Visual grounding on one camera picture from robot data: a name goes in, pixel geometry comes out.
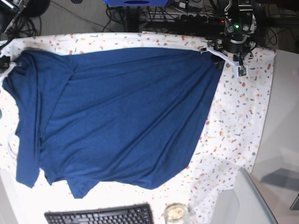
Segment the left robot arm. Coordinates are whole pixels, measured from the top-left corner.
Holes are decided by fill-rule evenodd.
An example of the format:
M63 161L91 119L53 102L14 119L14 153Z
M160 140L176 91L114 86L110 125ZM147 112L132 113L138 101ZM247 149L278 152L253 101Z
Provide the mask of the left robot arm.
M216 66L227 62L235 76L248 76L248 60L257 46L253 36L256 28L252 1L230 0L224 9L224 33L205 37L206 47L200 52L209 53Z

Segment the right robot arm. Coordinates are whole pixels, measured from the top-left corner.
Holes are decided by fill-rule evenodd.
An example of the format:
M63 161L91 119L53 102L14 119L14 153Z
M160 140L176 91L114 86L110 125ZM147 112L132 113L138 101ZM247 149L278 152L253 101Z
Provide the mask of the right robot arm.
M37 37L42 32L41 15L50 5L49 0L2 0L0 2L0 35L7 40L0 43L0 51L12 40Z

